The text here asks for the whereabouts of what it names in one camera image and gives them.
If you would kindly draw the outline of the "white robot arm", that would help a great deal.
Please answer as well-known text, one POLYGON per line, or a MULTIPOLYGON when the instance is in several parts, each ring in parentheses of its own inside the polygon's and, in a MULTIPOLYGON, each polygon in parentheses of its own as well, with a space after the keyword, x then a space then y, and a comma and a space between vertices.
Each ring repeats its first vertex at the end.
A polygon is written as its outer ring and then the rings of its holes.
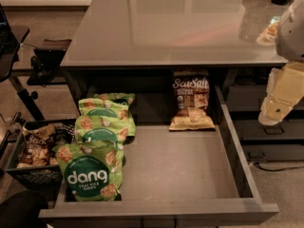
POLYGON ((287 60, 282 69, 271 70, 258 116, 263 125, 279 124, 304 97, 304 0, 294 0, 256 42, 274 45, 276 53, 287 60))

